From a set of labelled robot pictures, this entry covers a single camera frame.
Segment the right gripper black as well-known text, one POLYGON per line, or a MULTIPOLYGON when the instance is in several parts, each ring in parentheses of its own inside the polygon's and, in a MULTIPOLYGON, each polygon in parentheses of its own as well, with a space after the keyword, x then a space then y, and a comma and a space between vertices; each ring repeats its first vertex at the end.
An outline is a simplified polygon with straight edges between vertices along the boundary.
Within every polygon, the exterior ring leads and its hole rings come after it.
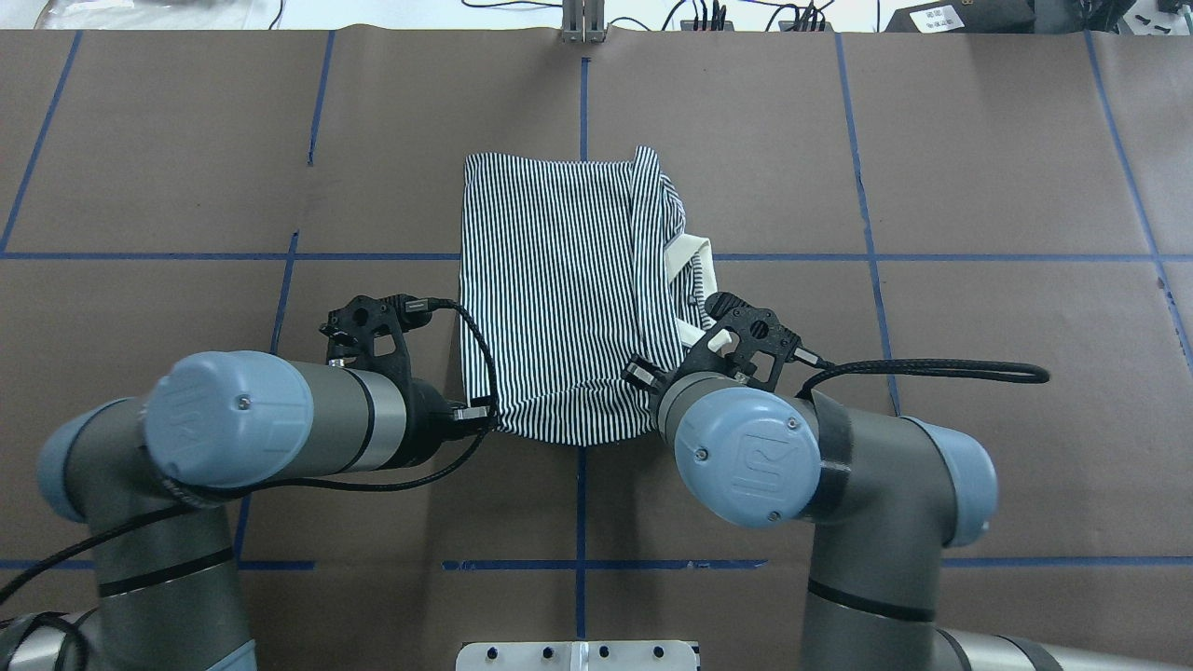
POLYGON ((665 370, 642 356, 633 356, 622 369, 622 380, 636 390, 660 392, 665 386, 665 390, 656 399, 653 399, 653 411, 667 411, 686 388, 709 377, 710 373, 707 371, 676 371, 665 384, 665 370))

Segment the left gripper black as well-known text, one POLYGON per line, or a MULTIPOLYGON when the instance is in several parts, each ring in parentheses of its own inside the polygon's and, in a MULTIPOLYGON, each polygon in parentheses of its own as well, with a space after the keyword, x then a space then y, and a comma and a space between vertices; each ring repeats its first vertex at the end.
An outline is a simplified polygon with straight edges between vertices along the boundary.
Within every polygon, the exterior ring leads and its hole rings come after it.
POLYGON ((424 378, 412 381, 410 467, 418 467, 445 443, 459 439, 459 431, 481 431, 496 420, 494 396, 451 401, 424 378))

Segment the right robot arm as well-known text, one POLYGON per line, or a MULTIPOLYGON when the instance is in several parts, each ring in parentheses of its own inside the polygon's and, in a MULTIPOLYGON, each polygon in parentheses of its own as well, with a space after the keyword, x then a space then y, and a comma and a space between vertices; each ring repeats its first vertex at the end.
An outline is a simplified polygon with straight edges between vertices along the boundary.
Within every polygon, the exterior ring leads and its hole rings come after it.
POLYGON ((685 486, 713 515, 750 529, 815 528, 801 670, 1162 667, 938 624, 942 552, 975 543, 999 504, 993 458, 968 433, 639 357, 623 377, 651 396, 685 486))

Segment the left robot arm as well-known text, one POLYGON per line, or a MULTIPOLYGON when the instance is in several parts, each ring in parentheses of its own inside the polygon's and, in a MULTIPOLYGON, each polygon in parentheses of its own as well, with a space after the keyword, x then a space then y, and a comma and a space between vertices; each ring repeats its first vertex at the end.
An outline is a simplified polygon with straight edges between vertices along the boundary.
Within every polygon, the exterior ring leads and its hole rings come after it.
POLYGON ((284 486, 410 468, 496 425, 497 383, 468 404, 392 371, 293 363, 256 351, 178 362, 146 398, 64 423, 37 463, 56 515, 89 538, 25 570, 94 553, 98 607, 4 624, 5 670, 255 670, 256 644, 225 506, 284 486))

